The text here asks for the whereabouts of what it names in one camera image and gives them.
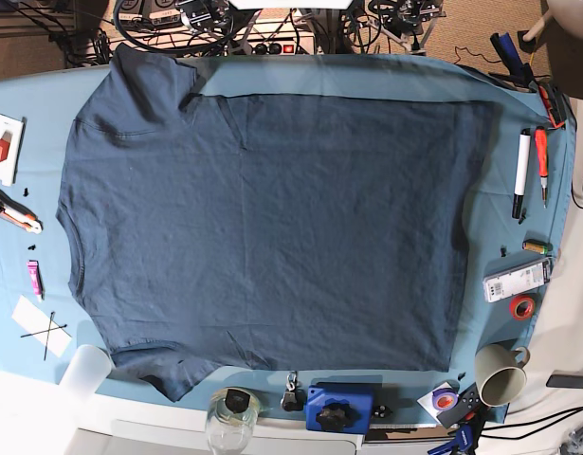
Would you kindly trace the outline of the white foam block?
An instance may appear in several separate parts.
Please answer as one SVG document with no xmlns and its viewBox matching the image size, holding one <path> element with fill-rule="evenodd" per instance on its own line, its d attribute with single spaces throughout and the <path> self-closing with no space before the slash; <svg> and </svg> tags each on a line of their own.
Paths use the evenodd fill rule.
<svg viewBox="0 0 583 455">
<path fill-rule="evenodd" d="M 0 181 L 7 187 L 14 183 L 24 128 L 22 120 L 0 114 Z"/>
</svg>

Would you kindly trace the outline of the red tape roll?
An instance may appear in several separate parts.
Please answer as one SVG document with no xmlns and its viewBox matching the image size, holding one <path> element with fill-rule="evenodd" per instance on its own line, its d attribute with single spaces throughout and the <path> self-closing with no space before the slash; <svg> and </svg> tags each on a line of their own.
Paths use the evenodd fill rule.
<svg viewBox="0 0 583 455">
<path fill-rule="evenodd" d="M 510 300 L 509 310 L 514 320 L 527 320 L 536 311 L 536 301 L 531 295 L 516 295 Z"/>
</svg>

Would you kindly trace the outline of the dark blue T-shirt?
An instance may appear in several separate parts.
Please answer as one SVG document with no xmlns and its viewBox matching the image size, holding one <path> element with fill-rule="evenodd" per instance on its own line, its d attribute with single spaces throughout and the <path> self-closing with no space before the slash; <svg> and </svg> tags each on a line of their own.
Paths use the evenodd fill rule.
<svg viewBox="0 0 583 455">
<path fill-rule="evenodd" d="M 115 365 L 172 401 L 224 366 L 446 371 L 497 106 L 197 80 L 120 46 L 70 130 L 69 287 Z"/>
</svg>

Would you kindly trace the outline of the light blue table cloth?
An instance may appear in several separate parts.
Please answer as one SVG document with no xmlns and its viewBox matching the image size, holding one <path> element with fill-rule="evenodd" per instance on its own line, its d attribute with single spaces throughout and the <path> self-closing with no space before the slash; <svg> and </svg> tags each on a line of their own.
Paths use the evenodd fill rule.
<svg viewBox="0 0 583 455">
<path fill-rule="evenodd" d="M 535 94 L 503 89 L 472 69 L 424 57 L 322 56 L 207 58 L 191 61 L 206 95 L 232 97 L 251 93 L 297 93 L 390 100 L 487 100 L 501 116 L 496 141 L 481 178 L 466 198 L 465 232 L 469 239 L 468 274 L 462 314 L 450 369 L 446 373 L 394 371 L 305 371 L 304 384 L 372 382 L 381 386 L 396 423 L 427 423 L 417 399 L 446 381 L 468 385 L 474 355 L 483 345 L 528 344 L 533 322 L 513 320 L 502 302 L 483 298 L 483 276 L 528 260 L 525 238 L 559 246 L 571 205 L 574 177 L 575 122 L 549 136 L 549 199 L 539 196 L 536 173 L 530 173 L 523 222 L 511 216 L 519 133 L 540 124 L 544 108 Z M 56 383 L 81 344 L 101 345 L 90 317 L 68 287 L 70 253 L 55 217 L 64 149 L 73 118 L 107 76 L 106 67 L 71 69 L 0 81 L 0 114 L 25 122 L 16 182 L 9 195 L 35 211 L 41 234 L 22 231 L 0 220 L 0 372 Z M 39 263 L 44 300 L 33 293 L 27 261 Z M 51 353 L 11 317 L 20 296 L 63 325 L 72 340 L 62 357 Z"/>
</svg>

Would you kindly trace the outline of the blue plastic box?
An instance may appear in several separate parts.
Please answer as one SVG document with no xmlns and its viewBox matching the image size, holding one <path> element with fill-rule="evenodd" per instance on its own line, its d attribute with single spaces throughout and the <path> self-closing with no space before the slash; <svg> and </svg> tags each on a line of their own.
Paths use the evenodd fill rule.
<svg viewBox="0 0 583 455">
<path fill-rule="evenodd" d="M 310 386 L 304 406 L 306 429 L 365 435 L 373 404 L 374 390 L 368 385 L 323 383 Z"/>
</svg>

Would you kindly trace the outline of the white plastic cup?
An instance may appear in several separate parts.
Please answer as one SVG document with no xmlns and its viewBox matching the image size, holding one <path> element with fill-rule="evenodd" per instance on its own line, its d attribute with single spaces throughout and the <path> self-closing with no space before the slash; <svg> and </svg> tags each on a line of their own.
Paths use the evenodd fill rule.
<svg viewBox="0 0 583 455">
<path fill-rule="evenodd" d="M 110 356 L 101 348 L 81 345 L 70 360 L 59 386 L 78 401 L 87 400 L 112 372 Z"/>
</svg>

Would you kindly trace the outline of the white power strip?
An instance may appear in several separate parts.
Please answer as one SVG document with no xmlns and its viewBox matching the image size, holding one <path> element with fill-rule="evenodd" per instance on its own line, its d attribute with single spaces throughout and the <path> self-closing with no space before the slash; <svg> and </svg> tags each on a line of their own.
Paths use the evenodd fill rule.
<svg viewBox="0 0 583 455">
<path fill-rule="evenodd" d="M 125 29 L 128 37 L 119 36 L 117 43 L 126 43 L 139 50 L 173 51 L 177 56 L 229 55 L 314 55 L 324 51 L 317 44 L 314 32 L 287 16 L 261 19 L 257 16 L 249 25 L 228 37 L 220 29 L 196 30 L 185 27 L 156 30 Z"/>
</svg>

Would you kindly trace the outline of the purple tape roll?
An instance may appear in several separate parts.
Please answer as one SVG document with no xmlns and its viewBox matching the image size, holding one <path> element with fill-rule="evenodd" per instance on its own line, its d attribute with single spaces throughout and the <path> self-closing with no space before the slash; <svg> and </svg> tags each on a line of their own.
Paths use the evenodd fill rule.
<svg viewBox="0 0 583 455">
<path fill-rule="evenodd" d="M 439 412 L 453 409 L 458 403 L 458 393 L 451 387 L 441 387 L 432 392 L 431 403 Z"/>
</svg>

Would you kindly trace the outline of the white clear plastic box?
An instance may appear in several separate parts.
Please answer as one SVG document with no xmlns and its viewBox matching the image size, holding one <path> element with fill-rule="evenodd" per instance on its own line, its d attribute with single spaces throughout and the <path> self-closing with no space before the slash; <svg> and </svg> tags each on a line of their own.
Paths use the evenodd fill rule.
<svg viewBox="0 0 583 455">
<path fill-rule="evenodd" d="M 550 281 L 552 266 L 553 260 L 544 257 L 484 277 L 485 301 L 493 303 L 540 288 Z"/>
</svg>

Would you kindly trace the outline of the white marker pen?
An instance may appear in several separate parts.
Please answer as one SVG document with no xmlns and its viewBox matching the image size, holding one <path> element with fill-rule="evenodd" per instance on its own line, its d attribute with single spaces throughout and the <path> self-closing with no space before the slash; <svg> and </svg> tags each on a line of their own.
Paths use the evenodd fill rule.
<svg viewBox="0 0 583 455">
<path fill-rule="evenodd" d="M 512 218 L 519 219 L 525 193 L 528 173 L 529 152 L 531 147 L 531 130 L 523 129 L 519 135 L 519 149 L 513 195 Z"/>
</svg>

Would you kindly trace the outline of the orange utility knife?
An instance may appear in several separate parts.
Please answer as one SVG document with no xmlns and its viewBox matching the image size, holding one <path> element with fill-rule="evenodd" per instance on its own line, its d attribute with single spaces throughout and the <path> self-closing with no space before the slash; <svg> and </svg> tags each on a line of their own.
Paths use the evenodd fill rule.
<svg viewBox="0 0 583 455">
<path fill-rule="evenodd" d="M 0 190 L 0 218 L 26 232 L 40 234 L 43 226 L 38 217 L 25 206 L 13 201 Z"/>
</svg>

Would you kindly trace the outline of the orange handled screwdriver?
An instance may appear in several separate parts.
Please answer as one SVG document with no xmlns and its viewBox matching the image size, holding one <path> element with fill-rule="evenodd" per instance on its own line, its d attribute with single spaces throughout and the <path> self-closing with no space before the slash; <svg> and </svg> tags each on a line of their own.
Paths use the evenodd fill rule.
<svg viewBox="0 0 583 455">
<path fill-rule="evenodd" d="M 547 190 L 548 190 L 548 152 L 547 152 L 547 134 L 542 126 L 535 130 L 535 142 L 537 147 L 538 170 L 541 186 L 541 197 L 543 206 L 547 207 Z"/>
</svg>

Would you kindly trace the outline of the green gold battery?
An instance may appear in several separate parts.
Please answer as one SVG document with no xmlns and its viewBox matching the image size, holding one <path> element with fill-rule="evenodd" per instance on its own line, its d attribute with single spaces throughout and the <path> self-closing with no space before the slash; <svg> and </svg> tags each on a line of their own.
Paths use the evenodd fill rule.
<svg viewBox="0 0 583 455">
<path fill-rule="evenodd" d="M 533 239 L 525 240 L 522 243 L 522 249 L 525 251 L 537 253 L 539 255 L 546 255 L 551 251 L 551 248 L 547 243 L 536 241 Z"/>
</svg>

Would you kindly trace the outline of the blue bar clamp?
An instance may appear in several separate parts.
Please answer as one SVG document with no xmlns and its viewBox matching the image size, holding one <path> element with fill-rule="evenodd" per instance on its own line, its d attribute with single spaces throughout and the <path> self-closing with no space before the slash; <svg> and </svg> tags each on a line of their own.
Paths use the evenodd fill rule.
<svg viewBox="0 0 583 455">
<path fill-rule="evenodd" d="M 464 390 L 458 397 L 457 404 L 438 414 L 439 423 L 446 429 L 456 426 L 452 439 L 428 451 L 428 454 L 467 454 L 474 445 L 474 422 L 478 421 L 478 412 L 483 409 L 483 402 L 476 383 Z"/>
</svg>

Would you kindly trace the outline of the clear glass jar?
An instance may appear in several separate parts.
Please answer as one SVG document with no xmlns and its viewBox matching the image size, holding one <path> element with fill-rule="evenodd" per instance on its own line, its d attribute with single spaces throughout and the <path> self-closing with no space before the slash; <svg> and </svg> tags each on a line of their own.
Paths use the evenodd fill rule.
<svg viewBox="0 0 583 455">
<path fill-rule="evenodd" d="M 249 390 L 228 387 L 210 399 L 205 424 L 213 454 L 241 454 L 253 436 L 262 404 Z"/>
</svg>

